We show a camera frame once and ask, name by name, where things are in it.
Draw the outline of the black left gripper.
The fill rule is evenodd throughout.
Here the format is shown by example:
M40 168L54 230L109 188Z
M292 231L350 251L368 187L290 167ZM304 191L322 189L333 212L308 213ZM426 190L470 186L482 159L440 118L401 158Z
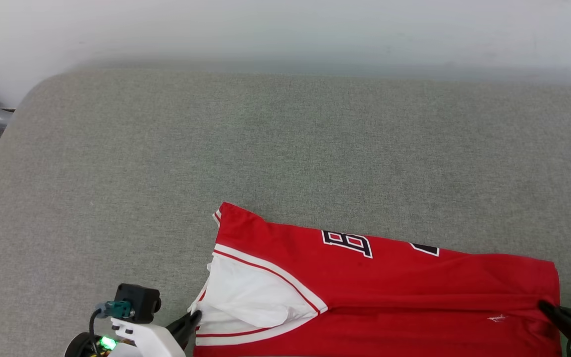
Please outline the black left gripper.
M190 337L197 329L202 318L202 311L187 312L181 318L166 326L182 350L185 350ZM64 357L108 357L117 346L117 341L109 337L88 332L77 335L65 350Z

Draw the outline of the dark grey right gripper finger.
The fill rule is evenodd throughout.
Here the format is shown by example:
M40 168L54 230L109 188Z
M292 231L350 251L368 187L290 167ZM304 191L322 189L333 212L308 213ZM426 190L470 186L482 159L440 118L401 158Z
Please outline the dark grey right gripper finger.
M571 309L546 300L540 300L538 308L571 343Z

